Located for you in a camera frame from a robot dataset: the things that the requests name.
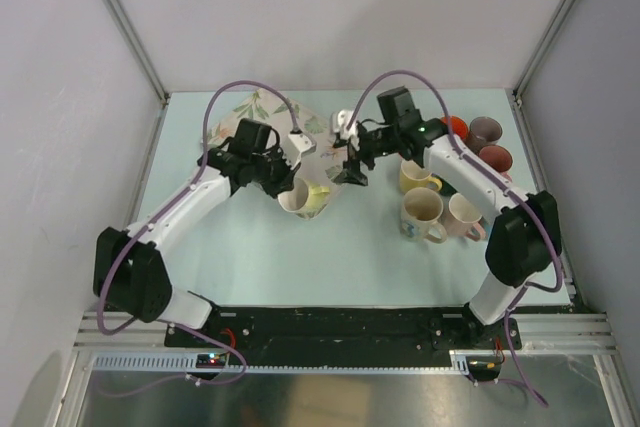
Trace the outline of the pale yellow green mug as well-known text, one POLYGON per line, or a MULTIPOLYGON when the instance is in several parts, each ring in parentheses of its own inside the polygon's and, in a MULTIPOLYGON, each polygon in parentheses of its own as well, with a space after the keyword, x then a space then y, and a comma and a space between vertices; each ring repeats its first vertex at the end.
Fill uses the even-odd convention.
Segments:
POLYGON ((329 195, 328 186, 296 177, 293 189, 279 194, 277 200, 284 211, 310 220, 326 207, 329 195))

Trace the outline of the beige mug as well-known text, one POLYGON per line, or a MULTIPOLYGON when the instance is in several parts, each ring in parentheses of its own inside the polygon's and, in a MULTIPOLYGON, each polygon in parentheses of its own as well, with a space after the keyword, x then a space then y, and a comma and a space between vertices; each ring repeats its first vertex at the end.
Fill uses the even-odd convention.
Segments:
POLYGON ((441 223, 444 203, 438 193, 426 187, 409 190, 402 199, 400 229, 413 241, 444 243, 448 234, 441 223))

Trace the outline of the orange mug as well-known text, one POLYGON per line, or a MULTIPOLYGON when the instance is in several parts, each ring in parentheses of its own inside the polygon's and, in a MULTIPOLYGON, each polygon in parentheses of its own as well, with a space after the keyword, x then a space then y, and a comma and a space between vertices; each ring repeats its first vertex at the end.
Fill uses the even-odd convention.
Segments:
POLYGON ((462 141, 466 140, 469 134, 469 127, 463 119, 457 116, 443 116, 440 118, 440 121, 445 125, 446 132, 452 131, 453 134, 458 136, 462 141))

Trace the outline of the pink octagonal mug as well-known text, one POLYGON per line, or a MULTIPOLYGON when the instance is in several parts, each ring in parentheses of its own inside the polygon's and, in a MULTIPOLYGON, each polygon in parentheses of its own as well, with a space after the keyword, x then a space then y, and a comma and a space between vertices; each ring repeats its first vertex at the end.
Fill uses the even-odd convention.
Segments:
POLYGON ((481 213, 460 193, 453 194, 444 209, 442 223, 449 237, 465 237, 474 242, 487 238, 481 213))

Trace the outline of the purple mug black handle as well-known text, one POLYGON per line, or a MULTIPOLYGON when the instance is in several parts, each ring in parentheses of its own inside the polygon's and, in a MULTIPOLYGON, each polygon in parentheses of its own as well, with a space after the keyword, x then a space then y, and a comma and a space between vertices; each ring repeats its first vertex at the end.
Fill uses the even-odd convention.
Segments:
POLYGON ((502 125, 491 117, 476 117, 469 124, 467 145, 476 150, 496 144, 503 135, 502 125))

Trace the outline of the pink face pattern mug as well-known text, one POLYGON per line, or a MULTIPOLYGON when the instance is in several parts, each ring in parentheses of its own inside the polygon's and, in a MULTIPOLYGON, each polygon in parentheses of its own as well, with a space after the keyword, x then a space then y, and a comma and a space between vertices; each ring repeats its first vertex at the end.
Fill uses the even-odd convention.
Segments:
POLYGON ((513 166, 513 157, 506 148, 499 145, 487 145, 480 150, 478 157, 497 173, 511 179, 509 171, 513 166))

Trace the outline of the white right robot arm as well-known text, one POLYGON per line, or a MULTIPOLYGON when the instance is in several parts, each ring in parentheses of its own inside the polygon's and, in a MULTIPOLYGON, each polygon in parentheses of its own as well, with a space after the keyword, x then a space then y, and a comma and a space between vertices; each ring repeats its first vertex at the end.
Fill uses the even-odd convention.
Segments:
POLYGON ((473 316, 462 323, 464 340, 486 347, 498 335, 497 321, 512 309, 531 277, 548 266, 558 268, 561 231, 557 202, 547 191, 528 193, 498 174, 465 147, 444 122, 423 119, 408 89, 378 95, 381 126, 368 130, 353 111, 330 117, 337 147, 347 159, 338 184, 365 186, 361 169, 373 169, 379 157, 398 154, 442 177, 491 223, 485 252, 489 272, 468 308, 473 316))

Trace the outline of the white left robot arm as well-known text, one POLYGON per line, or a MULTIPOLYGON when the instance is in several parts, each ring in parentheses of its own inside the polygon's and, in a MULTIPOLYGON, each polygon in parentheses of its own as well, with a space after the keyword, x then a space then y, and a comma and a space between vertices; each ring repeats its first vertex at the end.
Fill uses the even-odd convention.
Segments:
POLYGON ((272 198, 292 190, 303 157, 315 147, 300 130, 281 136, 265 123, 241 120, 234 135, 203 153, 193 177, 154 213, 99 235, 93 278, 99 304, 145 323, 185 325, 197 344, 214 344, 222 332, 220 319, 210 314, 208 300, 172 284, 166 255, 239 189, 256 184, 272 198))

